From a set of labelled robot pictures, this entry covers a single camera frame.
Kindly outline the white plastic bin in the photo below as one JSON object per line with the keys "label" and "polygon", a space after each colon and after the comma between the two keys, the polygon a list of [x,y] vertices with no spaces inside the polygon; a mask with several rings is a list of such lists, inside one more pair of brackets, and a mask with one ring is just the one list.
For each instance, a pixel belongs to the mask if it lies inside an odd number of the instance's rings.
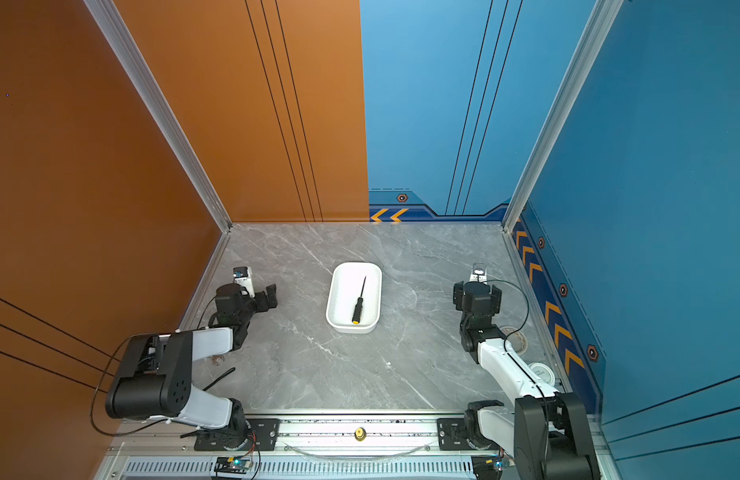
{"label": "white plastic bin", "polygon": [[[351,318],[360,294],[363,278],[367,277],[364,290],[363,311],[359,325]],[[330,285],[326,321],[337,332],[364,335],[377,326],[381,310],[382,271],[369,262],[344,262],[334,272]]]}

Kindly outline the black yellow screwdriver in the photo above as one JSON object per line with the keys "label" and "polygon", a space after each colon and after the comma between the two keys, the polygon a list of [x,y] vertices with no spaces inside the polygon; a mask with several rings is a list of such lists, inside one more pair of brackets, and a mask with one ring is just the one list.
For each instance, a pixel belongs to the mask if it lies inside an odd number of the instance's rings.
{"label": "black yellow screwdriver", "polygon": [[360,322],[361,322],[361,315],[362,315],[362,311],[363,311],[363,302],[364,302],[364,290],[365,290],[366,282],[367,282],[367,277],[364,277],[363,278],[363,282],[362,282],[362,286],[361,286],[361,289],[360,289],[360,294],[359,294],[359,296],[358,296],[358,298],[356,300],[356,303],[355,303],[355,306],[354,306],[354,310],[353,310],[353,314],[352,314],[352,318],[351,318],[351,321],[352,321],[352,324],[353,325],[359,325]]}

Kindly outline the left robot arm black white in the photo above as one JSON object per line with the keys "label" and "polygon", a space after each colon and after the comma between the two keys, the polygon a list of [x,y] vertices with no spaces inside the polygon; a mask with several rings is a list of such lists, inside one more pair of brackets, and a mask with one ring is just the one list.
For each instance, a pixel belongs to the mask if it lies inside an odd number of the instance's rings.
{"label": "left robot arm black white", "polygon": [[195,386],[193,364],[240,349],[252,317],[278,305],[277,287],[271,284],[251,295],[229,283],[218,287],[215,301],[216,313],[203,329],[134,335],[123,343],[125,351],[105,400],[109,417],[191,425],[197,450],[253,446],[253,430],[241,402]]}

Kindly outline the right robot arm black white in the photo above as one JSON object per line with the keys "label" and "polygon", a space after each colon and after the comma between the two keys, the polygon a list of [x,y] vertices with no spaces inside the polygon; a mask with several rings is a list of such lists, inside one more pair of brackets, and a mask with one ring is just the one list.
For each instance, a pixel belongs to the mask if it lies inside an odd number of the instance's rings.
{"label": "right robot arm black white", "polygon": [[562,393],[532,371],[493,323],[500,312],[498,281],[453,286],[461,313],[461,344],[488,372],[511,404],[478,401],[464,412],[466,438],[478,449],[497,447],[514,461],[522,479],[599,479],[601,470],[579,397]]}

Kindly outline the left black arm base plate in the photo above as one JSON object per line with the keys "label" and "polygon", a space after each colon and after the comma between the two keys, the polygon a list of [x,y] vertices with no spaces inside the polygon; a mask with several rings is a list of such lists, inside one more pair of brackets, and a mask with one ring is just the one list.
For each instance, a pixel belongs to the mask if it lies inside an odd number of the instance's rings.
{"label": "left black arm base plate", "polygon": [[279,435],[280,420],[277,418],[253,418],[246,421],[240,431],[228,428],[199,430],[195,435],[193,449],[200,452],[228,451],[261,452],[274,451]]}

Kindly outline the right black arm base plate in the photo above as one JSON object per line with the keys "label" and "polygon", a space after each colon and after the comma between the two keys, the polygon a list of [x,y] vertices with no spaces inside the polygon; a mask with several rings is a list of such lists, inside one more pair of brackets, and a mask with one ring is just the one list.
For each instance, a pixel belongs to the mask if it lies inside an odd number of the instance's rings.
{"label": "right black arm base plate", "polygon": [[465,420],[459,418],[438,418],[436,420],[438,447],[441,451],[498,451],[499,446],[487,440],[470,437]]}

